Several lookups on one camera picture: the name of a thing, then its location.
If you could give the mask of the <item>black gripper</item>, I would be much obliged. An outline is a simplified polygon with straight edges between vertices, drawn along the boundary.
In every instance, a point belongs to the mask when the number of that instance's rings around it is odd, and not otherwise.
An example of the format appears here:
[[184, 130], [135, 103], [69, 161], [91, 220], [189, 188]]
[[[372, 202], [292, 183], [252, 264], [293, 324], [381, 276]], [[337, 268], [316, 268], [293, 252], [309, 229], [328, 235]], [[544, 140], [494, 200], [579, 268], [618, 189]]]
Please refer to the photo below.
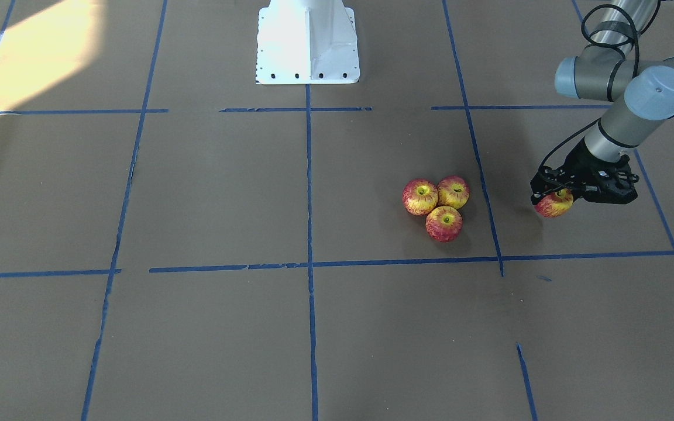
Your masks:
[[554, 147], [541, 161], [530, 181], [533, 205], [545, 200], [546, 195], [568, 189], [573, 199], [592, 203], [626, 205], [638, 197], [635, 185], [639, 176], [631, 170], [630, 158], [621, 155], [616, 162], [601, 160], [589, 152], [586, 142], [579, 141], [565, 157], [562, 165], [552, 168], [546, 161], [565, 142]]

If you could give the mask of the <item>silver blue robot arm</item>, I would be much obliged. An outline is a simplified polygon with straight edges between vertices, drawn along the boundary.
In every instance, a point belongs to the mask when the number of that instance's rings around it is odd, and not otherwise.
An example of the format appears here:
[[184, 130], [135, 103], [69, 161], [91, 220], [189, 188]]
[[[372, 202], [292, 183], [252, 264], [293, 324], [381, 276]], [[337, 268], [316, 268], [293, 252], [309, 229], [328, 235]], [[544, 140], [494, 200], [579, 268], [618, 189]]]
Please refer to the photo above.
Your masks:
[[594, 99], [609, 109], [573, 134], [576, 146], [558, 168], [542, 162], [530, 182], [531, 202], [566, 190], [573, 199], [623, 205], [637, 198], [639, 176], [629, 153], [674, 118], [674, 56], [641, 58], [640, 37], [657, 16], [658, 1], [612, 1], [597, 5], [593, 29], [581, 22], [587, 46], [556, 70], [554, 86], [567, 98]]

